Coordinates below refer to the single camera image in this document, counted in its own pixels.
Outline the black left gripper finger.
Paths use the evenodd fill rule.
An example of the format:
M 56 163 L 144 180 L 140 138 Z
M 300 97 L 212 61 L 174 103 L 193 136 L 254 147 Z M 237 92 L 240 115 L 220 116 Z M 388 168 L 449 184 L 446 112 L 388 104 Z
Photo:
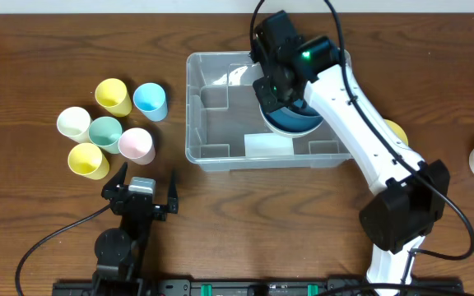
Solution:
M 176 177 L 175 171 L 172 171 L 170 177 L 170 185 L 167 194 L 167 206 L 168 212 L 172 214 L 177 214 L 179 211 L 179 197 L 176 188 Z
M 127 170 L 128 163 L 124 162 L 119 171 L 103 186 L 101 196 L 105 200 L 119 197 L 128 188 L 124 183 Z

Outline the dark blue bowl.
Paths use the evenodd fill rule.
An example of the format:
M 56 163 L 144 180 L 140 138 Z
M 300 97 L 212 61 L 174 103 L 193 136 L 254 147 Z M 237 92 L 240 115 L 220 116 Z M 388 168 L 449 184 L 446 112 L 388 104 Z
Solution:
M 323 122 L 323 117 L 303 99 L 296 100 L 289 107 L 270 113 L 261 110 L 261 113 L 269 123 L 283 132 L 308 132 Z
M 265 117 L 266 123 L 273 127 L 276 132 L 287 134 L 308 133 L 318 127 L 322 121 L 322 117 L 306 117 L 306 116 L 290 116 L 284 113 L 270 113 Z

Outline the small yellow bowl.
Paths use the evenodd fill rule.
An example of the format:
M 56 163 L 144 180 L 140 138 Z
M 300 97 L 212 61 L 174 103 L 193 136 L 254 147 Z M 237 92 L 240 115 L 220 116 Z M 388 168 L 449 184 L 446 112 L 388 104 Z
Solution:
M 384 121 L 389 126 L 389 128 L 393 131 L 393 133 L 397 135 L 397 137 L 401 140 L 401 142 L 403 142 L 405 145 L 408 146 L 409 141 L 408 141 L 407 134 L 405 133 L 405 131 L 394 121 L 391 121 L 388 119 L 385 119 Z

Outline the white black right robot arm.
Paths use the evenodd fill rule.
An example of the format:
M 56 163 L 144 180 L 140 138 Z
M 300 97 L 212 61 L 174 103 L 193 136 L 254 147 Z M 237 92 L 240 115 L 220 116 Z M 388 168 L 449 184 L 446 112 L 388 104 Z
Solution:
M 373 243 L 366 273 L 379 295 L 412 282 L 421 244 L 444 213 L 450 174 L 425 160 L 390 130 L 366 98 L 347 61 L 345 43 L 306 40 L 279 11 L 250 24 L 250 56 L 263 77 L 253 83 L 266 114 L 301 101 L 323 118 L 353 156 L 374 197 L 359 214 Z

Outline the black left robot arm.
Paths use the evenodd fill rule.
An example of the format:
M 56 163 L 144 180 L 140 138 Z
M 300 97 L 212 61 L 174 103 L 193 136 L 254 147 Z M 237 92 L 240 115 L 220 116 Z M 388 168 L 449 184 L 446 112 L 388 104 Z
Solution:
M 151 224 L 156 220 L 165 221 L 168 214 L 179 211 L 175 173 L 170 177 L 167 203 L 161 205 L 154 202 L 156 181 L 134 177 L 126 184 L 127 170 L 128 165 L 123 164 L 101 191 L 121 221 L 119 227 L 105 230 L 95 241 L 97 265 L 92 279 L 95 293 L 101 290 L 110 293 L 114 289 L 124 293 L 128 288 L 140 291 L 138 273 Z

